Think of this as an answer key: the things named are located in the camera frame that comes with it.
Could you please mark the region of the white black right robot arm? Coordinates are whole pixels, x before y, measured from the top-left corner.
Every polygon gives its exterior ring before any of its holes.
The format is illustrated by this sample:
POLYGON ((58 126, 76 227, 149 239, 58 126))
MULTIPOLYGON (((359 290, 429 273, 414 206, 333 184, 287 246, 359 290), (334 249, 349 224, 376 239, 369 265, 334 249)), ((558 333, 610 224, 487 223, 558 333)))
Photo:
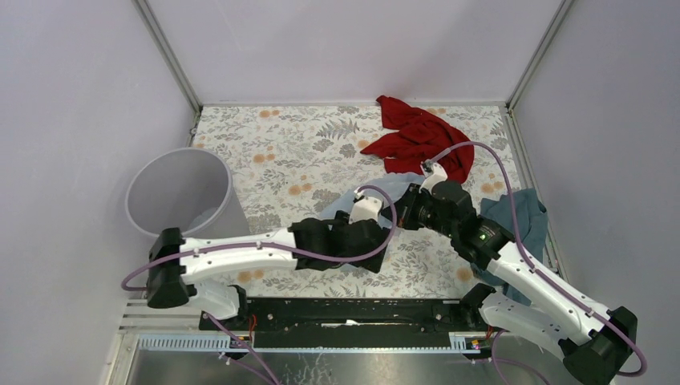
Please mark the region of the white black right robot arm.
POLYGON ((582 384, 610 383, 632 355, 638 325, 632 312, 624 306, 611 310, 554 274, 504 227, 478 215, 460 184, 411 184, 395 207, 400 228, 448 237, 460 257, 532 302, 525 306, 478 284, 459 310, 468 329, 489 324, 516 334, 551 352, 582 384))

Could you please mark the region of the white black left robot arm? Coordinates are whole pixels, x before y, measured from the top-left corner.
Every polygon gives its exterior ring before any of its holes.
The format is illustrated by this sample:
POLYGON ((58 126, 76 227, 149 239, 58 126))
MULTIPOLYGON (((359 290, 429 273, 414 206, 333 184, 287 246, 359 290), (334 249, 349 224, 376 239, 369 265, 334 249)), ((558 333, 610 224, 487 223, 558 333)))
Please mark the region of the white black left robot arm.
POLYGON ((221 239, 185 238, 178 228, 161 232, 149 252, 147 305, 188 306, 231 330, 248 321, 246 293, 223 287, 223 274, 246 270, 331 270, 352 265, 380 271, 391 231, 376 220, 306 218, 287 228, 221 239))

